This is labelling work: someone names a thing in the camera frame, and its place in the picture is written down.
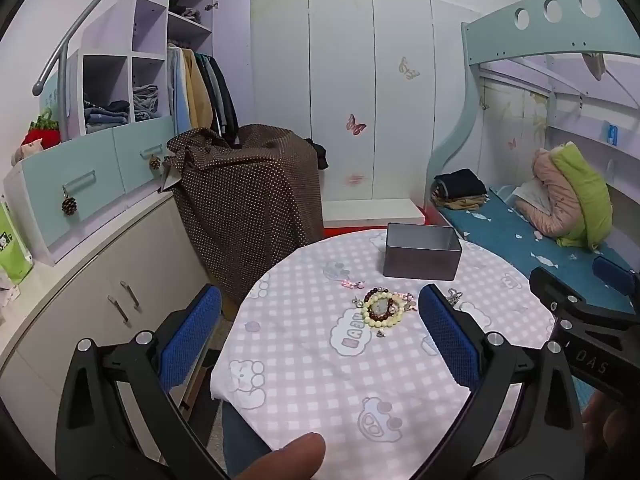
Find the person right hand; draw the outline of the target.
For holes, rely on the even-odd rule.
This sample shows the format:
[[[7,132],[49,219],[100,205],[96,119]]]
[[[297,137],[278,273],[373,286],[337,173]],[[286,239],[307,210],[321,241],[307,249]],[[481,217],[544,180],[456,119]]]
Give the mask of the person right hand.
[[[639,411],[596,391],[582,413],[585,478],[639,478]]]

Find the person left hand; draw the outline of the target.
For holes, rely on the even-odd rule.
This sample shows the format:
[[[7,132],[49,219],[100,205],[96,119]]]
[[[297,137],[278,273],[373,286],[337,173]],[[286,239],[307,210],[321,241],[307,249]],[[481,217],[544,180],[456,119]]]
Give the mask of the person left hand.
[[[308,432],[280,450],[262,456],[241,472],[236,480],[309,480],[321,468],[326,441]]]

